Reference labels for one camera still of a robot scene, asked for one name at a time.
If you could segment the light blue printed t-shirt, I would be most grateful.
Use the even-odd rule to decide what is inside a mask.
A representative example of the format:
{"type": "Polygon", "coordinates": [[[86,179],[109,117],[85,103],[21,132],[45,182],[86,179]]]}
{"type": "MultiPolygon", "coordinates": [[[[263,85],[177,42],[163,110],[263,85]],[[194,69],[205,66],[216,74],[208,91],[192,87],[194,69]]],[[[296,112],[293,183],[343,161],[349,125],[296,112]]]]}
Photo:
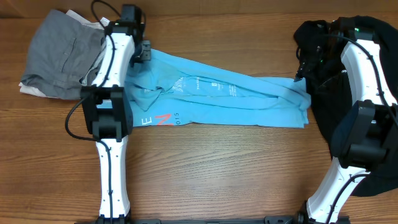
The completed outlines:
{"type": "Polygon", "coordinates": [[[127,70],[125,87],[134,126],[190,123],[277,128],[308,124],[304,81],[251,77],[152,50],[127,70]]]}

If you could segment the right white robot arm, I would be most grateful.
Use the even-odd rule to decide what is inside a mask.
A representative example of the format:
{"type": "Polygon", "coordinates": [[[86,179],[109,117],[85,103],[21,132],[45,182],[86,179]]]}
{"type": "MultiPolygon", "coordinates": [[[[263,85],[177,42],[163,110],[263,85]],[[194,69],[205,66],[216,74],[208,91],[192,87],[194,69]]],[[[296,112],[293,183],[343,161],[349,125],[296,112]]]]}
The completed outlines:
{"type": "Polygon", "coordinates": [[[369,16],[306,21],[299,68],[331,166],[293,223],[348,223],[350,196],[397,188],[397,29],[369,16]]]}

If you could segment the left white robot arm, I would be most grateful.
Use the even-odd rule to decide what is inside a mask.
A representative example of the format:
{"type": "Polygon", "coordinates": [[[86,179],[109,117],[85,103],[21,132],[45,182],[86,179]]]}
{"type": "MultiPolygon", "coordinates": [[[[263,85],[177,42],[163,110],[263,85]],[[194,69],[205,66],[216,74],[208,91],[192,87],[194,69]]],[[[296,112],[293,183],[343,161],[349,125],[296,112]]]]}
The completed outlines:
{"type": "Polygon", "coordinates": [[[118,20],[104,28],[104,57],[96,78],[81,89],[86,127],[96,143],[101,169],[101,205],[96,223],[129,223],[126,150],[133,114],[124,88],[127,69],[150,59],[143,39],[146,16],[133,5],[122,6],[118,20]]]}

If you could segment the black t-shirt white logo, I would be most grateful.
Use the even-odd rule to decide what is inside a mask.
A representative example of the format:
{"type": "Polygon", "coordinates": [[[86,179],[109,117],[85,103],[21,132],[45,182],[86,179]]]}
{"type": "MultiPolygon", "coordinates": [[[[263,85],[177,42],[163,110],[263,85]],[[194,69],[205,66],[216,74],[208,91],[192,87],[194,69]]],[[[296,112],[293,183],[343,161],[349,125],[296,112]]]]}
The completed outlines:
{"type": "MultiPolygon", "coordinates": [[[[390,24],[369,16],[354,16],[351,20],[364,28],[375,31],[381,43],[381,62],[392,94],[397,95],[397,29],[390,24]]],[[[294,33],[294,40],[326,40],[331,24],[324,20],[305,21],[294,33]]],[[[310,83],[306,80],[307,92],[312,98],[311,107],[322,136],[332,143],[338,123],[349,111],[351,93],[343,64],[325,51],[324,71],[326,80],[310,83]]]]}

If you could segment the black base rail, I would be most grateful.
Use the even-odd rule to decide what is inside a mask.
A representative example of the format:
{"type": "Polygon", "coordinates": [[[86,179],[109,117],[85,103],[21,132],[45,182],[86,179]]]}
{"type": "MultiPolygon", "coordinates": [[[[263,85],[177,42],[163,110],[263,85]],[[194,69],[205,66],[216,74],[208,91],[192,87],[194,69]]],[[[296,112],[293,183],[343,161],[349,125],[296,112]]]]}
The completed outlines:
{"type": "Polygon", "coordinates": [[[296,224],[317,223],[315,221],[300,220],[294,216],[268,216],[264,218],[212,219],[212,220],[160,220],[160,219],[132,219],[98,217],[92,222],[78,222],[78,224],[296,224]]]}

